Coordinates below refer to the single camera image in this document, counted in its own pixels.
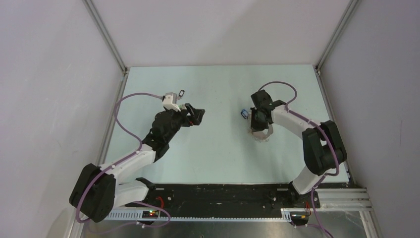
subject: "white table surface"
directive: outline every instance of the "white table surface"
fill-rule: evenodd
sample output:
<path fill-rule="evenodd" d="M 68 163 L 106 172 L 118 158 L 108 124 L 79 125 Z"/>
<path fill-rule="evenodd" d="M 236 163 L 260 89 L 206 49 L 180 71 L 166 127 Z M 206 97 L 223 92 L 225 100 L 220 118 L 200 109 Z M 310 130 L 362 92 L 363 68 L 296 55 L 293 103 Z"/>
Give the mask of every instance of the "white table surface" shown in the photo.
<path fill-rule="evenodd" d="M 328 120 L 328 114 L 311 65 L 132 67 L 124 96 L 136 92 L 164 95 L 185 90 L 178 104 L 190 103 L 206 110 L 200 126 L 183 127 L 156 163 L 136 172 L 129 180 L 145 177 L 155 183 L 279 183 L 292 181 L 305 165 L 300 138 L 274 125 L 269 141 L 256 141 L 240 115 L 253 106 L 250 95 L 263 84 L 285 81 L 296 87 L 298 98 L 291 108 L 311 119 Z M 275 101 L 288 101 L 292 89 L 272 84 L 266 91 Z M 160 100 L 135 96 L 125 100 L 119 120 L 144 138 Z M 137 148 L 138 142 L 115 126 L 106 162 Z M 340 175 L 325 182 L 348 182 L 343 165 Z"/>

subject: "white wall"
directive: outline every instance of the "white wall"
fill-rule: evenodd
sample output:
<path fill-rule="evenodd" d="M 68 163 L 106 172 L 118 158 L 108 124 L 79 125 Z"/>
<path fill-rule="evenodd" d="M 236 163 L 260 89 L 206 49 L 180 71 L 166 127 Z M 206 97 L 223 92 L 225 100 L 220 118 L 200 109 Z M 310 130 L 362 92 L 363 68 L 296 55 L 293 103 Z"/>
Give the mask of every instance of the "white wall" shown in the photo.
<path fill-rule="evenodd" d="M 418 237 L 420 1 L 362 1 L 321 75 L 387 238 Z"/>
<path fill-rule="evenodd" d="M 349 0 L 96 0 L 128 66 L 316 64 Z"/>
<path fill-rule="evenodd" d="M 0 237 L 61 237 L 121 74 L 81 0 L 3 0 L 0 32 Z"/>

